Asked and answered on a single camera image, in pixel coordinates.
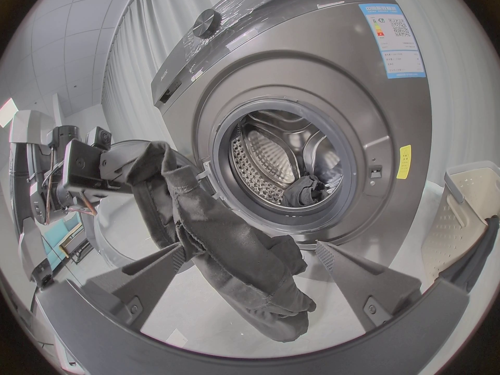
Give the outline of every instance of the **white curtain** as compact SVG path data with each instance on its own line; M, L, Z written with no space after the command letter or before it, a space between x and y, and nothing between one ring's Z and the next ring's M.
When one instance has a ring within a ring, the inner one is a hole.
M153 105L151 81L200 13L220 0L132 0L118 26L103 84L103 111L115 141L172 143Z

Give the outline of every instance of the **washing machine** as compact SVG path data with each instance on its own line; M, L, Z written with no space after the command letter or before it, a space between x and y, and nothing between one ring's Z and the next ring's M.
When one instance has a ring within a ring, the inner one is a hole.
M178 152L248 223L389 265L428 172L429 85L395 0L223 0L152 82ZM316 176L327 193L283 204Z

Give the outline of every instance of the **energy label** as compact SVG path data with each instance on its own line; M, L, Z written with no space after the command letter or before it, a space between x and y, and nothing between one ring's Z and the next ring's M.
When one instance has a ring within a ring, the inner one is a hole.
M424 78L422 56L397 4L360 4L372 28L388 78Z

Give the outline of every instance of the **black cloth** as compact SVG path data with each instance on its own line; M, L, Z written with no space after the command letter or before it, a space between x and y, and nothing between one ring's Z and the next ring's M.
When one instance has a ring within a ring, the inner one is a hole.
M291 236L269 237L213 199L190 167L177 168L166 142L149 143L127 183L158 247L181 242L186 259L257 330L283 342L307 332L316 304L293 280L307 264Z
M285 207L307 207L328 197L324 184L314 175L297 179L283 192L281 205Z

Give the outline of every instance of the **metal bracket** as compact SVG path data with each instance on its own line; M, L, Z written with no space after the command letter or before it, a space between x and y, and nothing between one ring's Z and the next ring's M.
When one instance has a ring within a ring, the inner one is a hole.
M218 198L220 198L223 202L225 200L227 200L227 197L224 196L222 191L218 188L218 183L217 183L216 179L214 178L214 174L212 174L212 170L210 169L210 161L205 161L203 163L203 168L204 168L204 171L200 172L198 175L196 175L197 181L200 181L203 178L208 178L211 186L216 191L215 194L212 195L212 197L216 200Z
M318 241L316 254L366 331L389 321L421 296L419 279L339 246Z
M144 153L148 144L148 141L123 141L113 145L111 150L103 152L99 162L101 178L125 183L132 164Z
M141 330L184 263L184 247L175 243L122 268L90 278L82 290L102 309L131 328Z

